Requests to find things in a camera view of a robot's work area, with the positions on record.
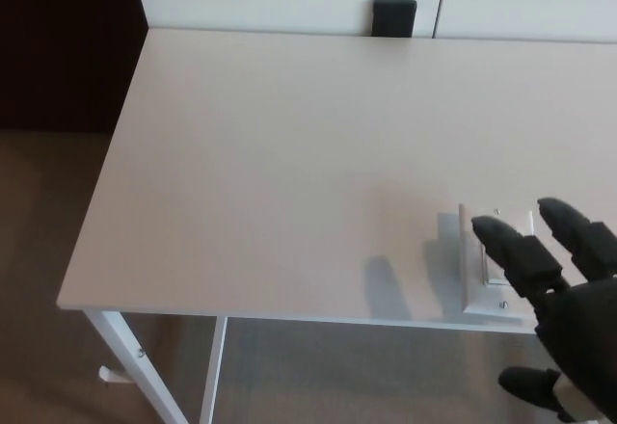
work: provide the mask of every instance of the floor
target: floor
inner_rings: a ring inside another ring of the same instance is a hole
[[[141,424],[158,418],[83,315],[55,299],[109,140],[0,133],[0,420]],[[197,423],[213,320],[128,316]],[[231,320],[216,423],[550,423],[496,386],[510,364],[548,366],[532,336]]]

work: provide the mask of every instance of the white metal leg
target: white metal leg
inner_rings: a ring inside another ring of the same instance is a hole
[[[219,371],[221,370],[221,360],[223,359],[225,331],[227,328],[227,316],[217,316],[216,328],[214,329],[214,338],[212,339],[212,350],[210,351],[210,362],[208,363],[208,375],[205,380],[203,405],[201,405],[200,424],[212,423],[214,402],[216,400],[216,389],[219,384]]]
[[[85,310],[84,313],[163,421],[166,424],[188,424],[174,397],[154,369],[122,315],[117,311]]]

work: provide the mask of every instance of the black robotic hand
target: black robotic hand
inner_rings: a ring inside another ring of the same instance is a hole
[[[472,219],[486,254],[533,305],[536,333],[563,373],[508,368],[499,382],[519,398],[556,411],[562,421],[575,422],[579,418],[570,410],[586,406],[617,422],[617,237],[562,200],[538,203],[552,236],[572,254],[588,282],[570,286],[537,237],[522,236],[494,217]],[[568,387],[579,396],[571,394],[571,399]],[[576,403],[566,410],[562,402],[569,400]]]

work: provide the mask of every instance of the desk leg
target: desk leg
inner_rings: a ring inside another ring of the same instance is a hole
[[[223,359],[223,346],[225,344],[225,332],[228,328],[227,316],[217,316],[210,362],[208,363],[208,375],[205,380],[205,392],[203,393],[203,405],[201,405],[200,424],[212,424],[214,414],[214,402],[216,401],[216,389],[219,384],[219,371]]]
[[[84,313],[165,424],[188,424],[122,315],[117,311],[85,310]]]

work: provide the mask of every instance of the white desk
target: white desk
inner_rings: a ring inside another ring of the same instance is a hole
[[[461,312],[458,204],[617,223],[616,68],[610,45],[150,30],[58,303],[168,423],[120,311],[218,317],[201,422],[229,316],[529,332]]]

